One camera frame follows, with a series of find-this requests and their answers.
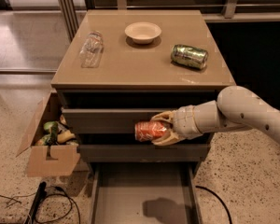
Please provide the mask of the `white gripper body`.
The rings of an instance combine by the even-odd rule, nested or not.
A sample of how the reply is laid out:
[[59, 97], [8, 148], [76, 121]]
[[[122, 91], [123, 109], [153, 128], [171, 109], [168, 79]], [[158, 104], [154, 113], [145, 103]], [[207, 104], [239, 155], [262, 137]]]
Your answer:
[[203, 134], [197, 128], [194, 118], [194, 106], [182, 106], [173, 114], [173, 130], [181, 139], [194, 139]]

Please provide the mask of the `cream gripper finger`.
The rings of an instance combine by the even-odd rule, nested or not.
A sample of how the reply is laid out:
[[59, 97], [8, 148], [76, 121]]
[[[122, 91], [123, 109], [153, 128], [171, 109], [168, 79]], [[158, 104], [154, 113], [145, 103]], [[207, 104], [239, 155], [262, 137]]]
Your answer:
[[184, 140], [183, 137], [179, 136], [177, 133], [170, 130], [164, 136], [154, 139], [152, 143], [155, 146], [170, 146], [183, 140]]
[[164, 111], [153, 116], [151, 121], [161, 121], [173, 124], [175, 121], [175, 111]]

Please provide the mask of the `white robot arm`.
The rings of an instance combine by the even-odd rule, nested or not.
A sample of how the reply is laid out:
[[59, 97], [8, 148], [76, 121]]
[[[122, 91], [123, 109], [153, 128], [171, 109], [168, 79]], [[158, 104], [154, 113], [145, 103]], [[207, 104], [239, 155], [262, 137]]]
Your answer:
[[223, 89], [215, 101], [187, 105], [162, 112], [152, 118], [172, 125], [169, 133], [153, 141], [169, 146], [204, 133], [232, 132], [254, 128], [280, 145], [280, 111], [254, 92], [240, 86]]

